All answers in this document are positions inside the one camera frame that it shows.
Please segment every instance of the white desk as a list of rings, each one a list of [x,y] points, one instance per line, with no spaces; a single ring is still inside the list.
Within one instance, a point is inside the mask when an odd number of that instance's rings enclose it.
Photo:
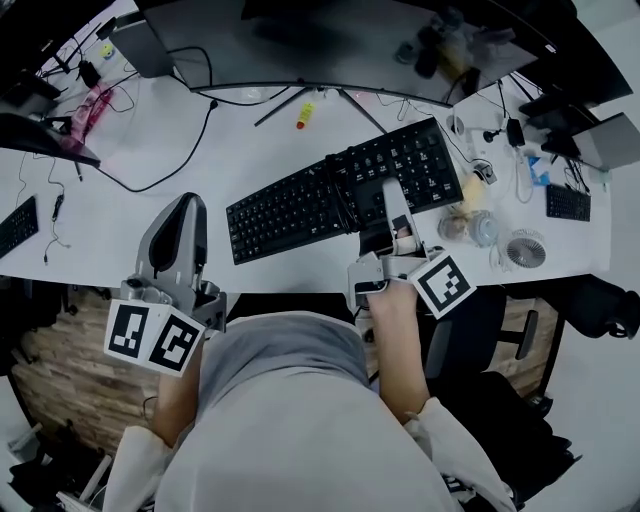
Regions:
[[[100,73],[109,83],[127,75],[124,60],[117,55],[102,62],[92,48],[91,60],[101,63]],[[62,75],[63,96],[86,92],[84,85]],[[507,107],[518,114],[517,105],[525,101],[509,79],[504,80]],[[124,114],[107,109],[98,125],[87,137],[87,145],[102,159],[102,168],[129,186],[149,184],[175,169],[191,150],[202,127],[208,100],[191,94],[170,78],[132,79],[122,84],[136,102],[136,108]],[[53,244],[49,264],[43,262],[45,246],[51,240],[50,218],[60,187],[47,183],[50,159],[34,160],[27,155],[22,178],[27,182],[21,201],[35,194],[38,201],[40,233],[0,260],[0,274],[80,285],[119,287],[134,270],[142,234],[155,216],[184,192],[198,193],[208,212],[209,255],[205,277],[228,292],[347,290],[347,267],[358,256],[357,234],[342,235],[324,242],[269,256],[235,266],[227,231],[225,207],[270,183],[336,153],[347,146],[365,142],[380,133],[342,99],[318,102],[311,122],[297,130],[295,122],[304,101],[300,99],[284,111],[254,128],[253,123],[279,101],[293,94],[255,107],[220,105],[211,114],[209,127],[189,165],[176,177],[142,194],[132,194],[90,167],[83,166],[84,181],[79,182],[72,163],[58,160],[53,177],[65,184],[66,197],[56,224],[60,240],[70,244],[64,249]],[[499,103],[497,88],[482,92]],[[220,97],[241,100],[240,92],[217,92]],[[84,94],[65,102],[58,112],[74,108]],[[396,98],[382,96],[385,103]],[[396,115],[400,103],[384,107],[375,95],[360,93],[357,101],[380,124],[391,131],[424,118],[409,108],[403,121]],[[125,108],[129,102],[116,89],[112,103]],[[436,115],[444,125],[451,110],[415,103],[425,112]],[[448,244],[436,233],[443,210],[416,215],[422,240],[443,245],[453,254],[467,276],[477,285],[531,281],[604,271],[609,267],[611,246],[611,202],[602,185],[589,183],[592,191],[591,222],[549,219],[545,215],[544,188],[536,188],[530,203],[523,205],[515,197],[515,161],[512,149],[501,135],[492,144],[482,138],[484,129],[495,130],[501,109],[478,96],[456,107],[473,144],[452,137],[468,158],[481,157],[494,165],[498,182],[489,187],[496,199],[489,205],[510,229],[531,228],[545,238],[547,261],[536,270],[505,273],[493,269],[489,251],[464,244]],[[452,147],[450,153],[458,167],[461,182],[470,167]],[[528,144],[525,150],[543,156],[539,146]],[[18,169],[22,153],[0,150],[0,217],[14,208],[22,184]],[[552,182],[563,184],[564,162],[556,162]]]

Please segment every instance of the white cable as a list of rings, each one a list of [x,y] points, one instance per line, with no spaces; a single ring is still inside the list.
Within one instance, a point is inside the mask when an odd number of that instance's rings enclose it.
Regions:
[[[522,155],[520,154],[520,152],[517,149],[515,150],[515,160],[516,160],[516,168],[515,168],[515,173],[516,173],[516,198],[522,204],[527,204],[533,198],[533,191],[534,191],[534,188],[535,188],[534,185],[533,185],[533,178],[531,177],[531,172],[529,172],[529,181],[531,182],[531,191],[529,193],[529,197],[527,197],[526,199],[522,199],[522,197],[520,196],[520,169],[518,167],[518,162],[520,162],[520,163],[523,163],[523,162],[522,162]]]

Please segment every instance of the bottle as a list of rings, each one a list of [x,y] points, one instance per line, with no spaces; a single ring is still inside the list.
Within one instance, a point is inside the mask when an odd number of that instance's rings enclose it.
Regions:
[[[307,125],[315,108],[316,106],[313,103],[305,103],[304,105],[302,105],[302,110],[300,110],[298,122],[296,123],[296,128],[298,130],[302,130]]]

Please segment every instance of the charger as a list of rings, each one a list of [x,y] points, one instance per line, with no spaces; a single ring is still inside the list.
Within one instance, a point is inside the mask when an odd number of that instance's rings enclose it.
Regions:
[[[507,121],[507,140],[509,145],[514,148],[524,146],[524,134],[522,133],[520,121],[517,119],[509,119]]]

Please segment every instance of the pink object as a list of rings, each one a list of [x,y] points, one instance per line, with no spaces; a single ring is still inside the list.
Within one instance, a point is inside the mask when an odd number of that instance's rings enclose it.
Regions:
[[[74,139],[84,142],[86,136],[98,122],[98,119],[100,119],[104,109],[107,108],[107,103],[113,96],[112,89],[109,89],[100,96],[102,91],[106,89],[106,87],[100,84],[93,87],[93,89],[87,93],[84,101],[76,109],[73,116],[71,116],[71,135]]]

